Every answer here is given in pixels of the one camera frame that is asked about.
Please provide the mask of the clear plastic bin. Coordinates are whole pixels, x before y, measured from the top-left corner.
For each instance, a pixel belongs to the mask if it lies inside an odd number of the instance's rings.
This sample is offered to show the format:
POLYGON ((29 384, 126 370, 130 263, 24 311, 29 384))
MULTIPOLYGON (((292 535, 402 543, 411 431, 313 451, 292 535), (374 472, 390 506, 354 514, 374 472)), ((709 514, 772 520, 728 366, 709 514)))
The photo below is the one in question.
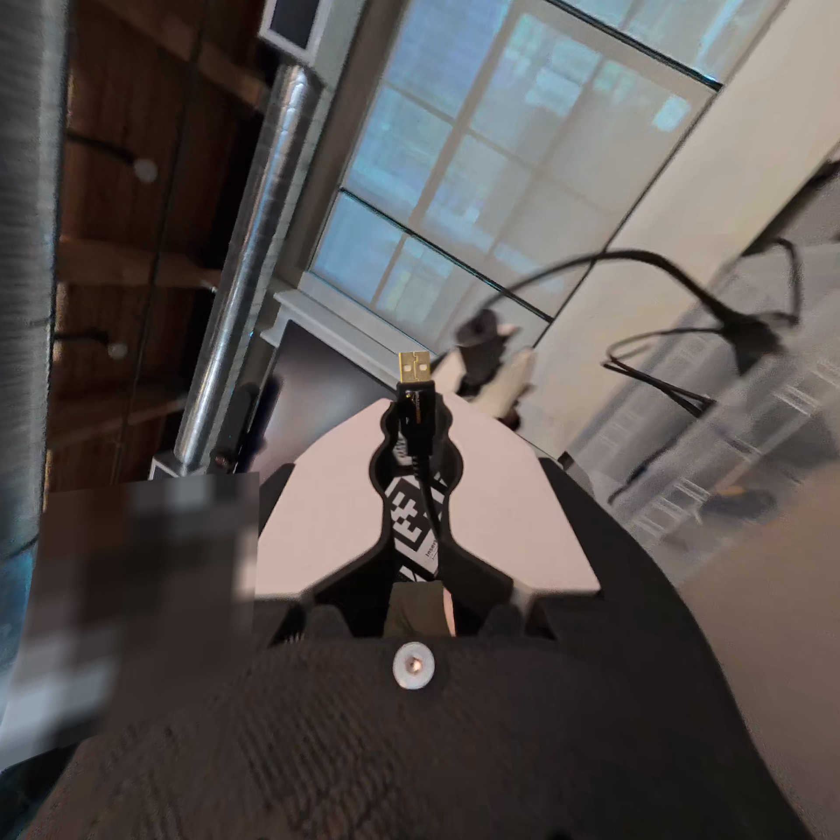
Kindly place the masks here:
MULTIPOLYGON (((570 446, 596 501, 654 556, 712 555, 838 463, 838 244, 796 251, 801 322, 780 329, 782 353, 740 375, 718 337, 641 342, 629 365, 715 405, 692 416, 628 380, 570 446)), ((788 312, 790 271, 778 245, 733 267, 715 292, 744 313, 788 312)), ((697 307, 677 328, 715 326, 697 307)))

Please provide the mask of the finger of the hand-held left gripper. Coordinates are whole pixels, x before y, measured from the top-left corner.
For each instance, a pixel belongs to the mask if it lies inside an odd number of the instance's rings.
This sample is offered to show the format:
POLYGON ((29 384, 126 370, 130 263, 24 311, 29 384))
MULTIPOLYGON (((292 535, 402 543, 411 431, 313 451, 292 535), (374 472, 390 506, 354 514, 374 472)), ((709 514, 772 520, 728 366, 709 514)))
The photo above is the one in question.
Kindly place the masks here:
POLYGON ((519 351, 499 374, 499 420, 505 427, 519 427, 520 400, 532 389, 532 372, 537 354, 519 351))

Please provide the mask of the metal air duct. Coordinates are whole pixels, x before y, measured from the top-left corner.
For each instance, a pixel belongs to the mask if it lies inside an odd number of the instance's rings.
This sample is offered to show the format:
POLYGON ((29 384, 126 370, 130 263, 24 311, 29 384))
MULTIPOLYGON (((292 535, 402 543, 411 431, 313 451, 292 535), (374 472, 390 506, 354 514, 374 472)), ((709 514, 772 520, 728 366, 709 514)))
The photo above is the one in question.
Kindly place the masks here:
POLYGON ((280 219, 321 93, 310 68, 280 66, 173 449, 178 476, 203 471, 221 438, 277 262, 280 219))

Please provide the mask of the large glass window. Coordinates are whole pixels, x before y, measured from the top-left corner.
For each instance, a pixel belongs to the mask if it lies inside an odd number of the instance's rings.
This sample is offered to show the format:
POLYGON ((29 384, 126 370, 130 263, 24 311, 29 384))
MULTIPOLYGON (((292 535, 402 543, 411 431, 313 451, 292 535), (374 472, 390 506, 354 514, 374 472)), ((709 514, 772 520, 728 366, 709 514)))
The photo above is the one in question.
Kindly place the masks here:
POLYGON ((720 2, 411 2, 310 271, 427 346, 603 249, 726 69, 720 2))

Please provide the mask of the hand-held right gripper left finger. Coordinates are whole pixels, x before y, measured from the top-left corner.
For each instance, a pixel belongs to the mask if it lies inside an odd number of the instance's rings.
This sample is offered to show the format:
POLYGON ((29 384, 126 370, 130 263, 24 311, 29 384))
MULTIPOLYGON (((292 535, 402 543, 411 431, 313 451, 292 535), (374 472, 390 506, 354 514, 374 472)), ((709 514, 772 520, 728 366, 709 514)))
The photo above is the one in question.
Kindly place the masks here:
POLYGON ((333 606, 352 635, 382 634, 396 577, 385 499, 392 409, 367 406, 264 484, 279 495, 258 539, 258 601, 333 606))

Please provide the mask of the dark wall screen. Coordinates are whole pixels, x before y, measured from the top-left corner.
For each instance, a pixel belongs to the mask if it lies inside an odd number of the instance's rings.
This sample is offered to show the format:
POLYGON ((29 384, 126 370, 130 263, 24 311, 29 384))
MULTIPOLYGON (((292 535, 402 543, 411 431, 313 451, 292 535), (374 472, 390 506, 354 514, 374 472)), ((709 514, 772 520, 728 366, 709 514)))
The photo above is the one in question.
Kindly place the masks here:
POLYGON ((275 394, 251 470, 265 482, 311 444, 394 391, 294 321, 287 323, 270 374, 275 394))

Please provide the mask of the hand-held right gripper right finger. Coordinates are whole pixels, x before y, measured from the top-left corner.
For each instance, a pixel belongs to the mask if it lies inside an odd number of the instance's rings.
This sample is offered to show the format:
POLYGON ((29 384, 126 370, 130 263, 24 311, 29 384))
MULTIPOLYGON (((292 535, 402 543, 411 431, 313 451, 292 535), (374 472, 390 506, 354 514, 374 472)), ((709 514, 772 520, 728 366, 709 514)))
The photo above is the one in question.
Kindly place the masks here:
POLYGON ((466 401, 448 401, 448 590, 479 620, 602 590, 532 447, 466 401))

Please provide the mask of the dark usb connector with cable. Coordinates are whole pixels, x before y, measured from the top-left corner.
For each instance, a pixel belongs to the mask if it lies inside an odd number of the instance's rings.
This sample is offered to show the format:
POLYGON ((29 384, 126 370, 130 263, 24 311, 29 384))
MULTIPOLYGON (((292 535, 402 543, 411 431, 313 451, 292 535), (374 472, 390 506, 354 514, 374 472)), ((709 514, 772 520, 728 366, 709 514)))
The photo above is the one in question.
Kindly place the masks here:
POLYGON ((491 307, 502 298, 513 298, 517 292, 540 282, 562 275, 579 267, 592 267, 606 262, 633 262, 653 267, 672 279, 683 291, 688 292, 716 321, 717 326, 705 328, 674 328, 639 333, 615 342, 605 351, 602 368, 654 387, 673 403, 681 406, 694 417, 715 405, 712 397, 673 385, 651 374, 644 373, 627 363, 627 359, 642 352, 641 342, 684 335, 710 335, 724 340, 731 347, 740 375, 748 373, 762 358, 780 354, 784 346, 780 329, 797 328, 802 319, 802 262, 793 244, 779 239, 778 245, 786 249, 790 263, 791 309, 768 313, 735 311, 708 290, 699 286, 675 263, 654 252, 640 248, 624 248, 578 255, 542 268, 509 287, 500 287, 486 305, 458 327, 454 349, 459 352, 465 366, 463 383, 467 393, 477 395, 501 369, 501 356, 508 338, 501 334, 496 313, 491 307))

